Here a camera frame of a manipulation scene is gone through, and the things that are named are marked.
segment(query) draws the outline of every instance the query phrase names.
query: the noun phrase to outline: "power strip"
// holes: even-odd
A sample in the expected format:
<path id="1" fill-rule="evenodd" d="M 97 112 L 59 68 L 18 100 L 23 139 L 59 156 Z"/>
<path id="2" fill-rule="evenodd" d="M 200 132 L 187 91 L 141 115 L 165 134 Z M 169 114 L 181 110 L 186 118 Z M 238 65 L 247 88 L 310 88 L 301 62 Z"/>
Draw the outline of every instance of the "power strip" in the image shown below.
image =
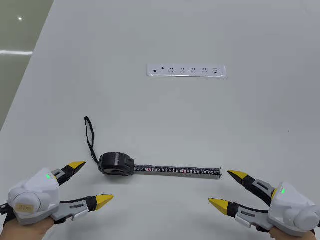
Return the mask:
<path id="1" fill-rule="evenodd" d="M 148 64 L 147 75 L 150 77 L 226 78 L 227 71 L 224 65 Z"/>

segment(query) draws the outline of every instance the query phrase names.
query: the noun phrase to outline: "white surface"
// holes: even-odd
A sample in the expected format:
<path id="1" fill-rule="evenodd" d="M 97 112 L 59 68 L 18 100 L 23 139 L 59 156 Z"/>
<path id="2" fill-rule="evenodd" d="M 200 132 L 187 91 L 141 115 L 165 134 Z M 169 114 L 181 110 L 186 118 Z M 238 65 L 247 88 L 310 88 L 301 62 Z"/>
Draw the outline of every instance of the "white surface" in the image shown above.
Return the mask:
<path id="1" fill-rule="evenodd" d="M 223 166 L 290 182 L 320 203 L 319 9 L 307 0 L 56 0 L 0 134 L 0 200 L 36 169 L 87 160 L 62 199 L 115 198 L 51 239 L 269 239 L 209 205 L 266 209 L 226 173 L 102 175 L 84 117 L 98 155 Z M 146 76 L 147 63 L 182 62 L 223 63 L 228 78 Z"/>

